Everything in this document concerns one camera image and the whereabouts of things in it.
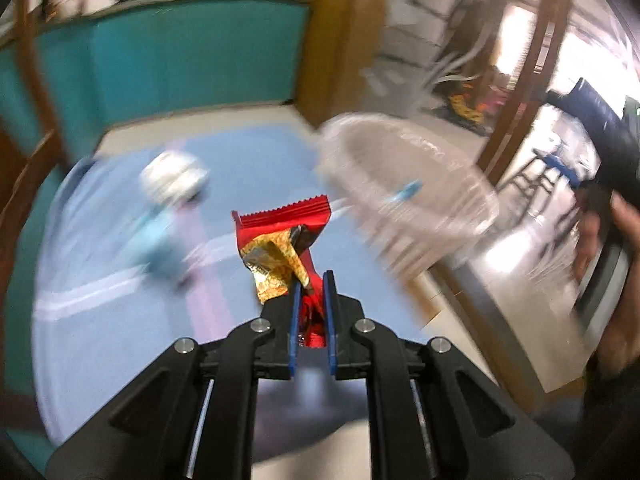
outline human hand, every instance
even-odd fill
[[[640,357],[640,212],[615,191],[611,197],[611,213],[616,226],[627,238],[633,251],[625,288],[596,350],[600,371],[605,376],[620,373]],[[587,211],[578,230],[574,276],[580,281],[598,252],[599,216]]]

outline red wrapper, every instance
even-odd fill
[[[286,294],[296,276],[305,287],[300,309],[300,333],[305,346],[325,346],[322,278],[316,273],[309,247],[329,221],[325,195],[272,211],[240,216],[236,223],[238,251],[254,274],[261,302]]]

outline yellow wrapper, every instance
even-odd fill
[[[310,280],[305,266],[293,248],[290,229],[255,237],[240,251],[244,265],[254,274],[260,303],[282,296],[296,275],[303,287]]]

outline black sleeve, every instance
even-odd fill
[[[587,364],[584,412],[572,457],[577,480],[640,479],[640,360],[604,379]]]

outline white plastic basket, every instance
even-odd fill
[[[484,233],[498,216],[493,187],[461,150],[384,114],[343,114],[321,129],[321,171],[352,206],[370,243],[403,279]],[[422,189],[393,200],[409,183]]]

